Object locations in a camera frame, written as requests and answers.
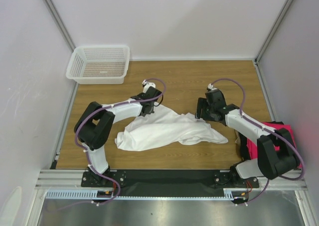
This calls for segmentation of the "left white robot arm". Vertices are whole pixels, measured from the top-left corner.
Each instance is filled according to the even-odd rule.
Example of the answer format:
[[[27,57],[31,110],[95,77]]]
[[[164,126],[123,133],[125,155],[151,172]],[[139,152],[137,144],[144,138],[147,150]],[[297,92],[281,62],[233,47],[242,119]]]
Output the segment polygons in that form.
[[[105,143],[113,124],[153,114],[156,102],[163,99],[163,92],[156,89],[155,83],[146,82],[143,88],[141,93],[123,102],[108,105],[91,102],[75,124],[75,143],[83,149],[88,161],[82,187],[105,187],[114,181],[105,155]]]

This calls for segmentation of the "white t shirt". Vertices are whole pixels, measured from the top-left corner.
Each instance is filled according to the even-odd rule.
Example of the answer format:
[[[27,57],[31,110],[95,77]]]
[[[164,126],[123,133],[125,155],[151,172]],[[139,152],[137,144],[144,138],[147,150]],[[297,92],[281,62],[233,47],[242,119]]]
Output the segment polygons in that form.
[[[117,148],[124,151],[146,151],[174,142],[226,144],[228,139],[203,119],[191,113],[177,114],[162,105],[152,114],[136,117],[115,139]]]

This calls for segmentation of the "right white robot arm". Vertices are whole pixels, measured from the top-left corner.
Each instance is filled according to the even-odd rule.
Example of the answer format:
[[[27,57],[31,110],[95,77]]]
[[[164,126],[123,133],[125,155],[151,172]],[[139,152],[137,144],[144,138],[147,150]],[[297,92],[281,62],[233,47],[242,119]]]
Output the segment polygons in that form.
[[[257,158],[232,167],[235,171],[230,173],[229,180],[235,187],[243,186],[251,177],[264,176],[269,180],[283,177],[301,164],[287,129],[267,126],[247,116],[238,106],[228,105],[219,89],[209,90],[204,98],[198,98],[195,117],[232,128],[257,146]]]

